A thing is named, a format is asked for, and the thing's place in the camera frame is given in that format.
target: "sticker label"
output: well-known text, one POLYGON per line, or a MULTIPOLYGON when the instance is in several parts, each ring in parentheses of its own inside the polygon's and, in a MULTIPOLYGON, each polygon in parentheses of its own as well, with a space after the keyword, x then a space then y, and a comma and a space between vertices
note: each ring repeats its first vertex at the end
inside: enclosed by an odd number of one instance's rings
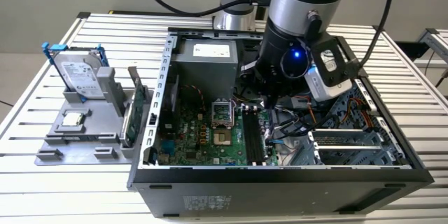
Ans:
POLYGON ((84 62, 64 62, 63 68, 72 86, 85 98, 104 98, 92 67, 84 62))
POLYGON ((193 56, 231 58, 231 47, 229 45, 196 44, 193 56))
POLYGON ((187 210, 227 210, 232 196, 184 196, 187 210))

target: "open computer tower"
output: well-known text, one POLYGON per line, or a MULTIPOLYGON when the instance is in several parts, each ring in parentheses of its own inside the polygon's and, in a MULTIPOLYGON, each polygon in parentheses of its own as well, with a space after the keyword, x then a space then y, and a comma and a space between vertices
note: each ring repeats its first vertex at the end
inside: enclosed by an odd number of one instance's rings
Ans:
POLYGON ((241 82, 261 39, 169 29, 128 183, 156 217, 365 214, 433 182, 363 70, 335 99, 264 110, 241 82))

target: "blue connector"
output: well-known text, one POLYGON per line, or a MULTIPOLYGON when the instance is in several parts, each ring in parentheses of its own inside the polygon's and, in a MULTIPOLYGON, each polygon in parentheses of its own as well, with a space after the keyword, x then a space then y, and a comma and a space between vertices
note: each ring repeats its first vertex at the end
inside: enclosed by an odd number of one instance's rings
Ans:
POLYGON ((284 144, 283 140, 272 139, 269 140, 271 143, 273 144, 284 144))
POLYGON ((96 46, 96 50, 100 52, 100 58, 101 58, 101 64, 104 67, 109 66, 109 62, 107 61, 107 57, 105 57, 105 50, 104 47, 101 47, 101 44, 99 44, 96 46))
POLYGON ((55 47, 55 45, 52 45, 52 47, 51 47, 49 49, 48 49, 48 46, 49 46, 49 43, 48 43, 48 42, 44 42, 43 45, 41 45, 43 52, 44 52, 44 54, 45 54, 45 56, 47 56, 47 59, 48 59, 48 61, 49 61, 49 64, 55 66, 56 72, 57 72, 59 76, 60 76, 61 79, 63 79, 63 82, 64 82, 64 84, 65 84, 65 87, 67 87, 68 92, 71 92, 72 90, 69 89, 69 86, 68 86, 68 84, 67 84, 67 82, 65 82, 65 80, 64 80, 64 78, 63 78, 63 74, 61 74, 61 72, 60 72, 60 70, 59 70, 59 67, 57 67, 56 64, 55 64, 53 57, 51 56, 51 52, 53 51, 52 48, 55 47))
POLYGON ((55 44, 49 48, 49 50, 52 50, 52 51, 65 51, 67 49, 68 49, 67 44, 55 44))

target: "metal case frame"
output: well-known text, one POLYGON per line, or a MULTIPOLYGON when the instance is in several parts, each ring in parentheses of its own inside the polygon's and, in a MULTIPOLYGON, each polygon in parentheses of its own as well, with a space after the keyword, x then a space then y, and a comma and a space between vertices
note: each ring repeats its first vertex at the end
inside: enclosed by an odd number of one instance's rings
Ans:
POLYGON ((129 188, 140 192, 153 216, 367 214, 433 182, 365 74, 359 79, 413 169, 149 166, 159 124, 156 111, 180 35, 193 38, 211 36, 215 39, 260 40, 263 37, 261 33, 169 29, 140 156, 135 158, 128 181, 129 188))

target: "aluminum profile table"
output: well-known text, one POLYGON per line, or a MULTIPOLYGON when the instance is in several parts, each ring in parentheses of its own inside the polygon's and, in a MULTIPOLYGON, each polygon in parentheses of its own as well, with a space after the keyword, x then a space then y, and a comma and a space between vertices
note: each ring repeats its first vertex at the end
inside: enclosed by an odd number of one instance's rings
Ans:
MULTIPOLYGON (((211 28, 209 18, 91 14, 77 18, 60 43, 107 49, 116 81, 132 87, 128 66, 155 86, 168 27, 211 28)), ((257 23, 263 31, 264 22, 257 23)), ((332 25, 359 58, 375 30, 332 25)), ((369 79, 436 182, 367 216, 176 219, 193 223, 448 223, 448 104, 385 32, 365 64, 369 79)), ((139 193, 127 190, 131 165, 35 166, 35 153, 63 105, 63 81, 48 63, 32 80, 0 125, 1 223, 163 223, 139 193)))
MULTIPOLYGON (((424 42, 441 60, 432 59, 428 65, 429 68, 447 68, 448 63, 448 30, 427 28, 419 36, 417 42, 424 42)), ((416 60, 415 64, 419 67, 425 67, 428 60, 416 60)))

